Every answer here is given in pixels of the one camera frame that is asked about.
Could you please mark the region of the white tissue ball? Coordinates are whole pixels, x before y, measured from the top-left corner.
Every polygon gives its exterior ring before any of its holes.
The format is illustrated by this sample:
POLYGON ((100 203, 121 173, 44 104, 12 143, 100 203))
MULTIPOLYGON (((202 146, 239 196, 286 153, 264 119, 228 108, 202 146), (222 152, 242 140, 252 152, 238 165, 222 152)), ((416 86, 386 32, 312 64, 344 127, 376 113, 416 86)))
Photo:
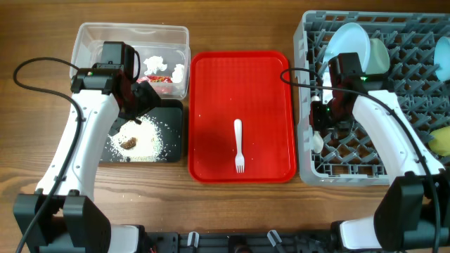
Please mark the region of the white tissue ball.
POLYGON ((165 71, 167 69, 167 64, 164 64, 164 59, 161 56, 146 58, 143 64, 147 67, 144 75, 156 74, 158 71, 165 71))

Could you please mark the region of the light blue plate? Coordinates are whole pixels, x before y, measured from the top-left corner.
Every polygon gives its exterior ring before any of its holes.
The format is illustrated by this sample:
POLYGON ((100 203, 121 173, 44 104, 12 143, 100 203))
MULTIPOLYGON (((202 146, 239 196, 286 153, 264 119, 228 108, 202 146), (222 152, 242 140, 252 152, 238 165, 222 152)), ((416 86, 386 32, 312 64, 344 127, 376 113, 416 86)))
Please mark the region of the light blue plate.
POLYGON ((371 53, 371 44, 365 29, 355 22, 340 27, 329 41, 323 63, 326 64, 325 73, 329 72, 328 61, 340 53, 358 53, 361 68, 365 72, 371 53))

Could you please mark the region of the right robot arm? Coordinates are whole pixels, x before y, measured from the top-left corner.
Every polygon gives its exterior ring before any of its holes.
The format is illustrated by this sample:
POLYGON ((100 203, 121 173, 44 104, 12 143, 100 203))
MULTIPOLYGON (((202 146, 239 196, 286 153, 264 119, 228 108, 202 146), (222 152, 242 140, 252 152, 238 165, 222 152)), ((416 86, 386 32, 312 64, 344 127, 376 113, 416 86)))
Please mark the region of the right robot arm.
POLYGON ((311 104, 319 133, 353 117, 364 128, 389 176, 390 186, 373 216, 338 222, 344 249, 389 252, 449 245, 449 173, 423 145, 381 74, 367 75, 357 53, 328 62, 333 99, 311 104))

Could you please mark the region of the brown food scrap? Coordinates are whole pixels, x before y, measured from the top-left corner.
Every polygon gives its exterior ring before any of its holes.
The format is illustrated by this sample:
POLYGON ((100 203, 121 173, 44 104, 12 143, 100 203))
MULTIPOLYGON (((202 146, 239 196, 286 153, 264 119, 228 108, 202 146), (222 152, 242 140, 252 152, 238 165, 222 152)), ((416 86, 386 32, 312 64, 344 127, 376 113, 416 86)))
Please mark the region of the brown food scrap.
POLYGON ((130 150, 132 148, 134 148, 136 146, 137 143, 137 139, 132 137, 129 140, 123 142, 120 144, 120 147, 125 149, 125 150, 130 150))

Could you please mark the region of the yellow cup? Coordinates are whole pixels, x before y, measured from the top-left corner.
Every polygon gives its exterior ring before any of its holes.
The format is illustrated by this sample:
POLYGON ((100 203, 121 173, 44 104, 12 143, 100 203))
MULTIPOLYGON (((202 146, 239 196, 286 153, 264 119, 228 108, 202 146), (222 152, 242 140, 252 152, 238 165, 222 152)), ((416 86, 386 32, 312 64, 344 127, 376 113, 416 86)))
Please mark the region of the yellow cup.
POLYGON ((432 152, 446 157, 450 153, 450 126, 434 130, 430 133, 433 139, 428 143, 432 152))

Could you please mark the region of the white plastic spoon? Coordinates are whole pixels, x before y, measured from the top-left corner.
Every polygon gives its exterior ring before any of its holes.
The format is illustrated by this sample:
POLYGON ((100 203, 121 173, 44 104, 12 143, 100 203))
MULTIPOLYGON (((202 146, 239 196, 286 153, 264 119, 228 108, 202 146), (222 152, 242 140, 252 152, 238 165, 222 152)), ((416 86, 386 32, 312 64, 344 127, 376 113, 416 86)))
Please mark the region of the white plastic spoon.
POLYGON ((311 127, 313 129, 313 138, 312 138, 312 145, 313 145, 313 151, 316 154, 320 154, 323 150, 323 138, 321 137, 320 131, 316 129, 316 125, 314 123, 314 114, 321 106, 321 99, 318 96, 312 96, 311 97, 311 112, 310 112, 310 123, 311 127))

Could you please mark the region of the light blue bowl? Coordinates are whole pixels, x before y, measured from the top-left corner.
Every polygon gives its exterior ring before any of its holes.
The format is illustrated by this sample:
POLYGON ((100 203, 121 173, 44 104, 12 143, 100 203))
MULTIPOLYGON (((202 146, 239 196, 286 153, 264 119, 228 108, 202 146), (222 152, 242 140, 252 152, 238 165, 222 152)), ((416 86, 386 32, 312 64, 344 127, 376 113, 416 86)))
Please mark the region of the light blue bowl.
POLYGON ((435 46, 434 65, 437 66, 435 74, 441 82, 449 81, 450 44, 448 37, 441 37, 435 46))

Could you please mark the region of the green bowl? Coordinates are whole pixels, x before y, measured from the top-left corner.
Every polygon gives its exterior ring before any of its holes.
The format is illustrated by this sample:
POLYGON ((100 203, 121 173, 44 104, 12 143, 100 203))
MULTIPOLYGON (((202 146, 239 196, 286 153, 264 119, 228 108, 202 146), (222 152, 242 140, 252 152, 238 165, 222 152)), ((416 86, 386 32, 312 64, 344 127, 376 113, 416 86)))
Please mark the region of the green bowl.
POLYGON ((380 39, 370 39, 371 53, 366 74, 384 74, 390 68, 390 56, 380 39))

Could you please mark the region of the white plastic fork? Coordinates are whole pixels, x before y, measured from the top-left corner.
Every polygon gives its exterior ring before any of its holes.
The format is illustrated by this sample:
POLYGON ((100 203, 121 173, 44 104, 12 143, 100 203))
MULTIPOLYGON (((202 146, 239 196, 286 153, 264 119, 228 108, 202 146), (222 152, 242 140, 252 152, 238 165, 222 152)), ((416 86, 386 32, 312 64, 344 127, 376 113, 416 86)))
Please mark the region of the white plastic fork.
POLYGON ((245 172, 245 158, 242 152, 243 125, 240 119, 235 119, 233 125, 236 139, 236 172, 242 174, 245 172))

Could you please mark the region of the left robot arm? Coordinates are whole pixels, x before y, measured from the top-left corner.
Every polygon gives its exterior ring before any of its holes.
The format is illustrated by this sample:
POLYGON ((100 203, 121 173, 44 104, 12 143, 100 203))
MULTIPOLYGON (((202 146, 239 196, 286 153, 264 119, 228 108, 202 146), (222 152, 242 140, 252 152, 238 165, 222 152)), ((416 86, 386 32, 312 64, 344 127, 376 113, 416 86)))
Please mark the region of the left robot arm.
POLYGON ((113 225, 94 204, 96 171, 106 139, 161 100, 139 82, 139 53, 121 41, 107 41, 101 60, 77 68, 71 79, 70 116, 53 160, 32 194, 20 194, 13 213, 21 252, 154 252, 141 225, 113 225))

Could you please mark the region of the red snack wrapper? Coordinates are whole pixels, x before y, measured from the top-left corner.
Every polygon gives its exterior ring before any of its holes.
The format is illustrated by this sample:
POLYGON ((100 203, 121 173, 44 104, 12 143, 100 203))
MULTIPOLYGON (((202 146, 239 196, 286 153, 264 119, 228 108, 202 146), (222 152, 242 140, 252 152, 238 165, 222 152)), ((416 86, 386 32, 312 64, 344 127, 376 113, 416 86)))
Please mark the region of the red snack wrapper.
POLYGON ((168 76, 146 75, 144 77, 137 79, 137 82, 172 83, 172 78, 168 76))

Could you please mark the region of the white tissue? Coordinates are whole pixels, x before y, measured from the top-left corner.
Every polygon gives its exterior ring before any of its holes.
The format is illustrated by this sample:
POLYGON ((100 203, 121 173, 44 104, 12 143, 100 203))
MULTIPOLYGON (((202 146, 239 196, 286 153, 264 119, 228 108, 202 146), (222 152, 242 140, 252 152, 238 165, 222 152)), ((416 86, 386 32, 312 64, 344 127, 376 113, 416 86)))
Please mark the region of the white tissue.
POLYGON ((184 79, 184 70, 185 70, 184 65, 176 64, 174 71, 172 73, 171 81, 173 83, 181 83, 184 79))

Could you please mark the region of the white rice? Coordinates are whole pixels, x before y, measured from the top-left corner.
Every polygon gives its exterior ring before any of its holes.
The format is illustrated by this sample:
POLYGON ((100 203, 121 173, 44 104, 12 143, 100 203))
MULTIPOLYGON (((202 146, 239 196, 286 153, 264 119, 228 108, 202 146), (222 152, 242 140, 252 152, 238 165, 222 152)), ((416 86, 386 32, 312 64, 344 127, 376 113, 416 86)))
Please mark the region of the white rice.
POLYGON ((107 137, 106 145, 103 149, 104 155, 110 158, 103 158, 104 161, 118 160, 119 162, 156 162, 163 151, 161 129, 153 117, 144 115, 139 118, 140 124, 128 121, 120 127, 114 136, 107 137), (120 144, 136 138, 136 146, 130 150, 120 147, 120 144))

